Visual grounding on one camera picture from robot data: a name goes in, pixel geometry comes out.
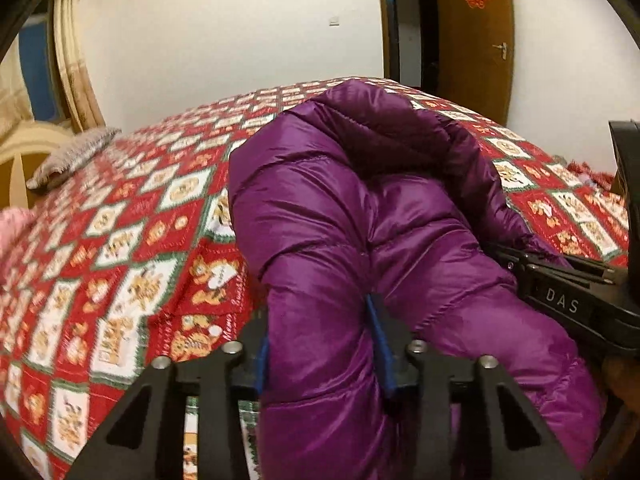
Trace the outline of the person's hand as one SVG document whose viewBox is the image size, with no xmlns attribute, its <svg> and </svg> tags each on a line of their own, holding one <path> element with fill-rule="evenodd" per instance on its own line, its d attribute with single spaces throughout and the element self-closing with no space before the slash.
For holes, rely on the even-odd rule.
<svg viewBox="0 0 640 480">
<path fill-rule="evenodd" d="M 602 366 L 608 388 L 620 398 L 631 411 L 640 414 L 640 365 L 638 362 L 608 356 Z"/>
</svg>

